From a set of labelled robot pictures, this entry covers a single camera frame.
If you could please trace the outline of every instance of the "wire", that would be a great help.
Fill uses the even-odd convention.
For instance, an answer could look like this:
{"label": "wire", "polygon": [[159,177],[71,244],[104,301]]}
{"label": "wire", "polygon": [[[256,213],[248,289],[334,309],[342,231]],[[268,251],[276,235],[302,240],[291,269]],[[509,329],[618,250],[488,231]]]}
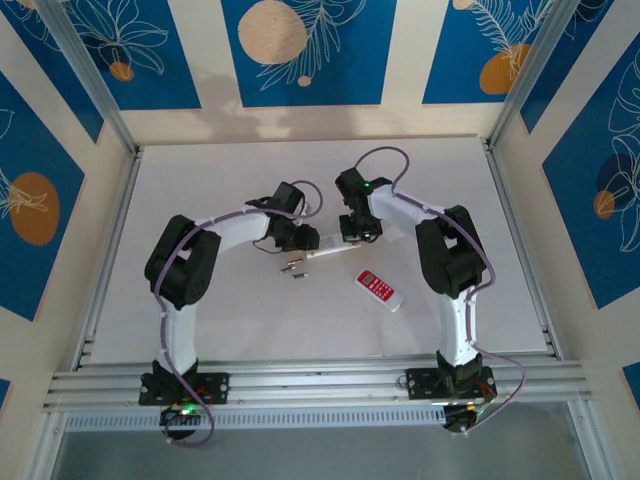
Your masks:
{"label": "wire", "polygon": [[261,241],[265,240],[266,238],[267,238],[267,237],[265,236],[265,237],[262,237],[260,240],[254,240],[254,241],[253,241],[253,242],[251,242],[251,243],[252,243],[252,244],[253,244],[253,246],[254,246],[254,247],[256,247],[258,250],[261,250],[261,251],[263,251],[264,253],[268,253],[269,255],[278,255],[279,253],[282,253],[282,250],[283,250],[283,248],[282,248],[282,247],[280,247],[280,250],[278,250],[277,252],[272,252],[272,251],[270,251],[270,250],[264,249],[264,248],[259,247],[259,246],[257,245],[257,243],[258,243],[258,242],[261,242]]}
{"label": "wire", "polygon": [[476,242],[474,240],[474,238],[464,228],[462,228],[461,225],[459,225],[455,220],[450,218],[448,215],[446,215],[443,212],[438,212],[438,211],[436,211],[436,210],[434,210],[434,209],[432,209],[430,207],[427,207],[423,203],[418,202],[417,200],[414,200],[413,198],[407,197],[406,195],[403,195],[402,193],[396,193],[396,191],[395,191],[396,185],[398,184],[400,179],[402,177],[404,177],[404,175],[407,173],[407,171],[409,170],[409,165],[411,164],[411,159],[409,158],[409,155],[407,154],[407,152],[405,152],[401,148],[394,147],[394,146],[391,146],[391,145],[385,145],[385,146],[382,146],[382,147],[374,148],[373,150],[369,150],[368,152],[366,152],[364,155],[362,155],[358,159],[358,161],[355,164],[355,167],[360,165],[360,163],[365,158],[367,158],[369,155],[371,155],[374,152],[378,152],[380,150],[393,150],[393,151],[396,151],[396,152],[400,153],[405,159],[404,168],[402,169],[400,174],[391,183],[391,192],[393,193],[393,195],[398,197],[401,200],[404,200],[405,202],[407,202],[407,203],[409,203],[411,205],[414,205],[414,206],[418,207],[419,209],[425,211],[426,213],[428,213],[430,215],[434,215],[434,216],[436,216],[438,218],[441,218],[446,223],[448,223],[450,226],[455,228],[465,238],[465,240],[467,242],[469,242],[471,247],[480,256],[480,258],[482,259],[484,264],[487,266],[487,269],[489,270],[489,276],[490,276],[489,281],[487,283],[485,283],[485,284],[476,286],[472,290],[469,290],[469,292],[467,293],[467,298],[465,299],[465,303],[466,303],[466,308],[465,308],[465,327],[466,327],[466,333],[467,333],[467,342],[469,343],[469,345],[471,345],[471,347],[476,352],[478,352],[478,353],[480,353],[482,355],[488,356],[488,357],[497,358],[499,360],[503,360],[505,362],[511,363],[512,365],[515,365],[520,370],[520,372],[522,373],[522,378],[520,379],[520,384],[511,393],[511,395],[509,395],[507,397],[507,399],[498,408],[496,408],[493,412],[491,412],[487,417],[485,417],[480,422],[476,423],[475,425],[473,425],[472,427],[470,427],[466,431],[462,432],[462,433],[467,434],[467,433],[471,432],[472,430],[475,430],[476,428],[478,428],[480,425],[484,424],[490,418],[493,418],[502,409],[504,409],[509,403],[511,403],[513,401],[513,399],[516,397],[516,395],[518,395],[522,391],[522,389],[524,388],[524,386],[527,383],[527,369],[524,367],[524,365],[522,365],[517,360],[505,357],[503,355],[499,355],[497,353],[488,352],[487,350],[484,350],[484,349],[480,348],[478,345],[476,345],[475,340],[472,338],[472,335],[471,335],[471,306],[472,306],[473,302],[475,302],[475,297],[476,297],[476,295],[478,295],[478,293],[480,293],[482,290],[484,290],[486,288],[489,288],[490,286],[492,286],[493,284],[496,283],[496,272],[495,272],[495,269],[493,268],[493,265],[491,264],[491,261],[487,257],[487,254],[484,252],[482,247],[480,245],[478,245],[478,242]]}
{"label": "wire", "polygon": [[193,238],[193,236],[198,233],[201,230],[204,230],[205,228],[208,227],[212,227],[214,224],[217,223],[221,223],[224,222],[225,220],[229,220],[231,218],[235,218],[235,217],[240,217],[243,215],[251,215],[251,214],[255,214],[255,213],[272,213],[272,214],[276,214],[276,215],[283,215],[287,218],[290,218],[292,220],[298,219],[298,218],[311,218],[316,216],[320,210],[322,209],[322,205],[324,204],[324,199],[322,197],[322,192],[320,191],[320,189],[317,187],[317,185],[315,185],[314,183],[311,183],[307,180],[297,180],[296,182],[292,183],[292,185],[295,185],[296,183],[305,183],[307,185],[312,186],[316,192],[318,192],[318,197],[320,198],[320,202],[318,205],[318,208],[316,208],[313,212],[311,212],[309,215],[305,215],[304,217],[300,216],[300,215],[295,215],[292,213],[287,213],[287,212],[282,212],[279,210],[273,210],[270,208],[251,208],[248,209],[246,211],[244,210],[239,210],[237,212],[232,212],[232,213],[227,213],[226,215],[222,215],[220,217],[217,217],[214,220],[209,220],[206,222],[203,222],[199,225],[197,225],[196,227],[194,227],[193,229],[191,229],[182,240],[180,240],[180,242],[178,242],[178,245],[176,245],[176,248],[173,250],[173,252],[171,252],[171,255],[169,255],[169,258],[167,259],[167,262],[165,263],[164,267],[162,267],[162,270],[160,271],[160,275],[158,276],[158,280],[156,281],[156,284],[153,288],[153,295],[156,299],[156,301],[158,302],[158,304],[160,305],[160,309],[162,311],[162,321],[160,323],[160,346],[162,348],[163,354],[164,354],[164,358],[167,362],[167,365],[169,366],[169,369],[171,370],[171,373],[173,373],[173,375],[178,379],[178,381],[180,382],[180,384],[184,387],[184,389],[187,391],[187,393],[189,393],[189,395],[191,395],[191,397],[196,401],[196,403],[198,405],[200,405],[200,407],[202,407],[202,409],[204,410],[207,418],[209,419],[209,425],[210,425],[210,429],[209,432],[207,433],[206,437],[203,438],[202,440],[198,440],[196,442],[177,442],[174,439],[172,439],[169,436],[169,423],[167,422],[167,424],[165,425],[165,428],[163,430],[163,434],[167,440],[167,443],[171,444],[171,445],[176,445],[179,447],[186,447],[186,448],[190,448],[190,447],[200,447],[204,444],[206,444],[209,440],[211,440],[211,438],[213,437],[213,434],[215,432],[215,419],[213,418],[213,414],[211,413],[211,409],[209,408],[209,406],[204,402],[204,400],[202,399],[202,397],[200,397],[200,395],[198,395],[193,388],[191,388],[191,386],[189,385],[189,383],[187,383],[187,381],[182,377],[182,375],[180,374],[180,372],[178,372],[178,369],[176,368],[175,364],[173,363],[173,360],[171,359],[171,352],[169,352],[169,347],[167,344],[167,323],[168,323],[168,314],[169,314],[169,309],[167,307],[167,304],[165,303],[165,301],[163,300],[163,298],[160,296],[160,287],[162,286],[162,282],[164,282],[164,279],[167,276],[167,273],[169,272],[169,269],[171,268],[171,265],[173,265],[173,262],[175,262],[176,258],[178,257],[178,254],[182,251],[182,249],[184,248],[184,246],[189,242],[189,240],[191,240],[191,238]]}
{"label": "wire", "polygon": [[409,170],[409,164],[411,163],[411,160],[409,159],[409,154],[407,152],[405,152],[404,150],[402,150],[401,148],[394,147],[393,145],[383,145],[382,147],[376,147],[376,148],[374,148],[372,150],[369,150],[364,155],[362,155],[358,159],[356,164],[353,166],[353,168],[358,168],[358,165],[360,165],[362,163],[362,161],[365,158],[367,158],[369,155],[371,155],[372,153],[380,152],[382,150],[392,150],[394,152],[398,152],[400,155],[402,155],[404,157],[404,168],[402,169],[400,174],[395,178],[395,180],[391,183],[391,191],[393,192],[396,189],[396,185],[398,184],[400,179],[402,177],[404,177],[404,174],[407,173],[407,170]]}

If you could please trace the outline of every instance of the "orange circle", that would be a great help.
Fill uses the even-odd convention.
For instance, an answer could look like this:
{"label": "orange circle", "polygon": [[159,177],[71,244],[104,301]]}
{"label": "orange circle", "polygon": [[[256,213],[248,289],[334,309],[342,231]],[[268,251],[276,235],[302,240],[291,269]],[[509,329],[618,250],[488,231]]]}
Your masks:
{"label": "orange circle", "polygon": [[531,45],[521,43],[494,55],[480,73],[482,91],[489,95],[508,93],[530,49]]}
{"label": "orange circle", "polygon": [[[45,195],[44,199],[31,206],[25,199]],[[36,246],[51,241],[58,228],[60,202],[56,187],[47,177],[35,172],[23,173],[9,188],[9,198],[17,203],[11,208],[11,223],[16,233],[27,243]]]}
{"label": "orange circle", "polygon": [[596,211],[596,215],[603,220],[606,220],[613,215],[613,212],[616,209],[616,197],[614,197],[613,193],[608,190],[598,192],[593,201],[593,209]]}
{"label": "orange circle", "polygon": [[126,63],[113,62],[109,65],[109,71],[116,80],[120,80],[121,82],[133,80],[133,69]]}

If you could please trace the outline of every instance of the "vent grille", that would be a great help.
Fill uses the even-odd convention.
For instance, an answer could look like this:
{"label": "vent grille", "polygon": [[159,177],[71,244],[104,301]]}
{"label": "vent grille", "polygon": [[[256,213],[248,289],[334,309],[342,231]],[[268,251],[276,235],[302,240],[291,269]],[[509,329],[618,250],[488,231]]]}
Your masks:
{"label": "vent grille", "polygon": [[[221,430],[267,428],[340,428],[408,425],[441,425],[444,409],[421,405],[408,407],[304,408],[290,410],[238,409],[214,411],[216,428]],[[153,431],[160,430],[159,411],[72,413],[66,432]],[[172,430],[205,429],[206,416]]]}

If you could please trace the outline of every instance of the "black bracket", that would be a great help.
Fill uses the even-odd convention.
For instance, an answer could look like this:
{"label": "black bracket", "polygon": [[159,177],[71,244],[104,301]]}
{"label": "black bracket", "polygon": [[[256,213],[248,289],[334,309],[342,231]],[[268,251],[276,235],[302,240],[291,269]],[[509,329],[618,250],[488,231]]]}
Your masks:
{"label": "black bracket", "polygon": [[340,232],[345,242],[371,243],[382,235],[382,224],[371,213],[368,197],[376,188],[389,184],[391,181],[384,177],[368,182],[355,167],[345,170],[336,178],[342,200],[351,209],[349,215],[340,215],[339,218]]}
{"label": "black bracket", "polygon": [[[171,253],[194,228],[193,220],[182,215],[176,215],[169,220],[144,268],[144,276],[149,280],[152,292]],[[206,230],[196,233],[183,248],[191,250],[189,258],[176,257],[162,282],[160,295],[173,303],[178,310],[200,300],[209,288],[219,247],[220,237],[217,234]]]}
{"label": "black bracket", "polygon": [[[250,200],[246,204],[256,208],[294,213],[303,199],[304,194],[301,190],[287,182],[280,182],[273,196]],[[267,213],[267,216],[269,226],[266,236],[274,239],[276,248],[281,248],[283,252],[318,249],[320,235],[315,228],[307,224],[296,225],[284,215]]]}
{"label": "black bracket", "polygon": [[[229,396],[229,374],[222,372],[198,373],[196,362],[182,378],[200,396],[207,405],[226,405]],[[172,406],[193,404],[195,400],[189,395],[178,379],[153,361],[153,373],[142,375],[142,388],[138,404],[143,406]]]}
{"label": "black bracket", "polygon": [[410,368],[405,371],[409,400],[435,400],[450,398],[474,400],[483,398],[491,401],[496,396],[495,379],[490,367],[482,367],[464,389],[451,392],[439,368]]}
{"label": "black bracket", "polygon": [[[480,247],[478,232],[469,211],[456,205],[444,211],[458,223]],[[424,220],[416,225],[422,275],[434,292],[458,298],[460,292],[482,282],[486,265],[471,243],[441,218]],[[456,240],[448,247],[446,239]]]}

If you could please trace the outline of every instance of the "wall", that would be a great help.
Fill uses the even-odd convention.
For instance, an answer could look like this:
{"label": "wall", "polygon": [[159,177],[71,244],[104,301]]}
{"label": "wall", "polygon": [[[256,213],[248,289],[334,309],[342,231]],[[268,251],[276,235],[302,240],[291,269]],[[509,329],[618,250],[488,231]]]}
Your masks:
{"label": "wall", "polygon": [[[64,239],[50,276],[45,272],[45,281],[48,278],[46,291],[33,321],[0,307],[0,378],[11,381],[9,395],[0,413],[0,478],[14,479],[20,477],[26,455],[33,446],[34,422],[37,422],[51,375],[61,368],[67,347],[75,345],[73,332],[83,319],[116,200],[114,194],[122,182],[123,167],[128,159],[107,127],[102,128],[97,143],[94,142],[2,15],[0,72],[84,173],[82,189],[66,231],[60,232]],[[14,122],[11,128],[10,133],[14,128],[19,132],[19,122]],[[22,131],[25,155],[43,141],[42,136],[32,133],[29,136],[29,131]],[[3,145],[0,143],[3,167],[20,166],[25,161],[26,157],[12,155],[7,158],[8,152]],[[55,158],[44,158],[42,164],[55,161]],[[59,188],[61,203],[66,193]],[[3,226],[11,225],[9,215],[0,221]],[[3,254],[15,255],[8,248],[13,240],[6,236],[0,240]],[[7,278],[7,271],[2,275],[6,290],[11,287],[11,279]],[[42,272],[31,270],[27,275],[36,278]]]}
{"label": "wall", "polygon": [[[62,5],[136,140],[166,144],[485,136],[552,3]],[[34,55],[50,54],[33,18],[12,23]]]}
{"label": "wall", "polygon": [[[585,367],[626,478],[637,478],[640,468],[640,415],[621,371],[640,360],[640,290],[630,283],[639,280],[640,252],[622,251],[624,206],[616,203],[615,211],[598,211],[598,198],[603,198],[599,190],[604,189],[599,172],[607,160],[601,145],[610,154],[615,150],[609,110],[618,92],[626,96],[627,90],[618,91],[615,84],[607,97],[599,87],[605,78],[613,78],[610,71],[634,45],[638,18],[638,2],[613,1],[557,93],[549,97],[535,128],[529,134],[517,118],[497,147],[554,323],[570,356],[580,358]],[[615,77],[624,68],[614,70]],[[634,128],[624,130],[633,137]],[[603,135],[611,138],[603,143]],[[591,268],[595,262],[600,262],[600,270]],[[617,286],[622,290],[612,289]]]}

